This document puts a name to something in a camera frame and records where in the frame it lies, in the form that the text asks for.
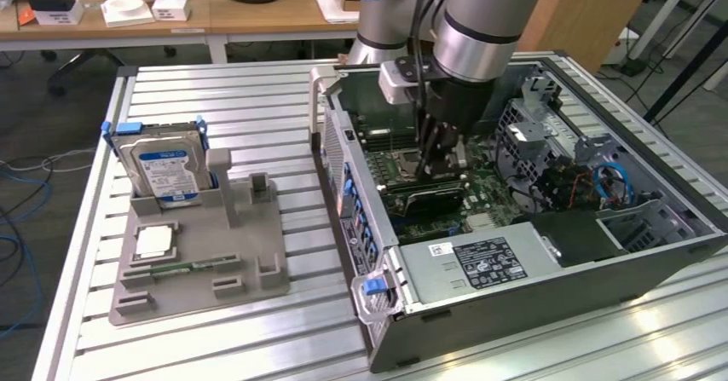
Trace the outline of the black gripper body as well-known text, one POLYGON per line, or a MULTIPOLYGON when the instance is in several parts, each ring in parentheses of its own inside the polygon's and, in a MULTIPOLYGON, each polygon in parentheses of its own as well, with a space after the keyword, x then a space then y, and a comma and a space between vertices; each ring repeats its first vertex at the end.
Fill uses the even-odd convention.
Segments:
POLYGON ((428 130, 439 124, 454 126, 470 135, 492 98, 498 80, 471 83, 458 78, 444 78, 430 83, 426 117, 428 130))

